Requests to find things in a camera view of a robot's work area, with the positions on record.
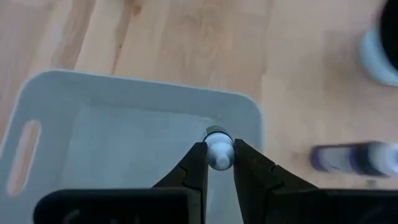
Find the white container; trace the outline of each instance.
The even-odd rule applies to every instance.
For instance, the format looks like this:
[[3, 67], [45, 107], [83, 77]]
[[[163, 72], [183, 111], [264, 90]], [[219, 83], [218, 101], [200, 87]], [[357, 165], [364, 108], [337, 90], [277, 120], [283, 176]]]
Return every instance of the white container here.
[[[22, 128], [40, 135], [27, 181], [7, 181]], [[148, 188], [166, 175], [205, 128], [220, 125], [262, 149], [262, 118], [246, 96], [157, 82], [45, 72], [23, 87], [0, 158], [1, 223], [32, 223], [36, 202], [58, 189]], [[242, 223], [233, 170], [209, 169], [206, 222]]]
[[370, 77], [385, 85], [398, 86], [398, 70], [392, 66], [384, 52], [378, 28], [369, 29], [364, 34], [360, 54]]

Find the bottle cap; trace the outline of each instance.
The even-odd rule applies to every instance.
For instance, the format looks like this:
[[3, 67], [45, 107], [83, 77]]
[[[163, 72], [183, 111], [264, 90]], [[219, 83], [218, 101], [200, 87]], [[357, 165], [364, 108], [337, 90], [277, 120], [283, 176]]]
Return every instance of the bottle cap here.
[[233, 165], [235, 157], [233, 141], [227, 134], [210, 134], [204, 142], [207, 143], [207, 161], [211, 168], [226, 170]]
[[374, 168], [388, 176], [398, 176], [398, 145], [382, 143], [369, 149], [369, 160]]

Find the small bottle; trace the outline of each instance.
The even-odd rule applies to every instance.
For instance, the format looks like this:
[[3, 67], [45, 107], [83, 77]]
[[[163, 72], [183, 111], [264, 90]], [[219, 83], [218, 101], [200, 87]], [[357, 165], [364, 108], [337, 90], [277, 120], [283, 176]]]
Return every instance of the small bottle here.
[[207, 161], [215, 170], [227, 170], [234, 164], [234, 147], [231, 136], [220, 126], [206, 128]]
[[398, 147], [378, 141], [314, 146], [310, 161], [323, 172], [398, 175]]

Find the wooden floor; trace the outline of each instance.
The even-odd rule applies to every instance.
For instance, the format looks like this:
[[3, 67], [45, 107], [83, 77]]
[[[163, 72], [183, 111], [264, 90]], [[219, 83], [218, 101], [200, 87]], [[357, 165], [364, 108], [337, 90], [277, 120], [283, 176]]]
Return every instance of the wooden floor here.
[[398, 140], [398, 89], [358, 63], [383, 2], [0, 0], [0, 136], [21, 83], [50, 68], [205, 86], [260, 104], [276, 163], [320, 187], [369, 187], [307, 158], [313, 144]]

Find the purple bottle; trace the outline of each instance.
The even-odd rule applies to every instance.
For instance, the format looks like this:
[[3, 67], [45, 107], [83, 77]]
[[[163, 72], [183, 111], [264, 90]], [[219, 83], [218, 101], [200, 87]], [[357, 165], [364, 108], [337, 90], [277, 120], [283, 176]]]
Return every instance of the purple bottle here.
[[398, 175], [398, 147], [379, 141], [314, 146], [310, 161], [323, 172]]

